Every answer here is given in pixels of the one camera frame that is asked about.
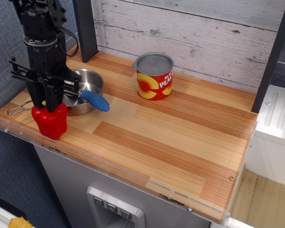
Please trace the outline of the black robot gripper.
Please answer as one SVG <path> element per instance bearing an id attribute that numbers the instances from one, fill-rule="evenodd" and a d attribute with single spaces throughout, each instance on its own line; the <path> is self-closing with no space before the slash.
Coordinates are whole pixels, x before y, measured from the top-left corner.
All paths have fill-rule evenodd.
<path id="1" fill-rule="evenodd" d="M 12 76 L 25 80 L 25 74 L 31 71 L 37 75 L 37 81 L 26 79 L 26 85 L 34 106 L 42 109 L 46 100 L 47 110 L 52 113 L 63 101 L 63 93 L 79 96 L 82 88 L 81 79 L 66 66 L 66 38 L 64 33 L 58 33 L 49 39 L 36 40 L 23 36 L 27 47 L 27 57 L 9 58 L 12 64 Z M 61 85 L 51 85 L 54 81 Z"/>

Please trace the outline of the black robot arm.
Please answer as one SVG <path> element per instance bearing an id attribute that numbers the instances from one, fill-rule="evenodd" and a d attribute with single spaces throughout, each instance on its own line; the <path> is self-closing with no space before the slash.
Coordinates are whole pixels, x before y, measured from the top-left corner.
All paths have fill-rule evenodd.
<path id="1" fill-rule="evenodd" d="M 15 0 L 23 26 L 27 57 L 11 57 L 12 77 L 25 81 L 34 106 L 51 113 L 62 103 L 64 94 L 81 94 L 81 77 L 66 66 L 65 12 L 58 0 Z"/>

